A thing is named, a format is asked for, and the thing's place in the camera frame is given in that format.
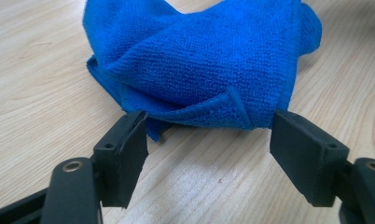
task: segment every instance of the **blue cloth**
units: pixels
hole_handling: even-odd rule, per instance
[[[182,14],[163,0],[88,0],[88,68],[154,140],[173,123],[270,128],[321,23],[299,0],[226,0]]]

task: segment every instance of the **blue towel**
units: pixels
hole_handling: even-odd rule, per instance
[[[226,0],[190,14],[163,0],[88,0],[83,25],[91,74],[123,110],[147,112],[155,141],[174,123],[271,128],[299,55],[322,34],[299,0]]]

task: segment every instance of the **wooden tabletop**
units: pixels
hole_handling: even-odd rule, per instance
[[[214,0],[170,1],[182,12]],[[322,44],[299,60],[289,110],[375,158],[375,0],[309,0]],[[122,116],[86,69],[84,0],[0,0],[0,208],[49,185],[61,161],[89,157]],[[177,126],[148,139],[127,210],[104,223],[338,223],[314,208],[269,153],[270,130]]]

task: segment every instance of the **wood grain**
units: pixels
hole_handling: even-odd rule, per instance
[[[214,0],[170,0],[184,13]],[[299,60],[289,109],[375,158],[375,0],[307,1],[322,46]],[[59,162],[88,157],[122,115],[90,76],[85,1],[0,0],[0,208],[45,188]],[[269,130],[176,126],[150,155],[127,210],[105,223],[338,223],[306,203],[269,153]]]

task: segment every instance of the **towel fold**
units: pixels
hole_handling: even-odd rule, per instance
[[[123,110],[148,114],[154,140],[173,123],[270,128],[298,57],[322,33],[299,0],[226,0],[190,14],[163,0],[88,0],[83,25],[91,74]]]

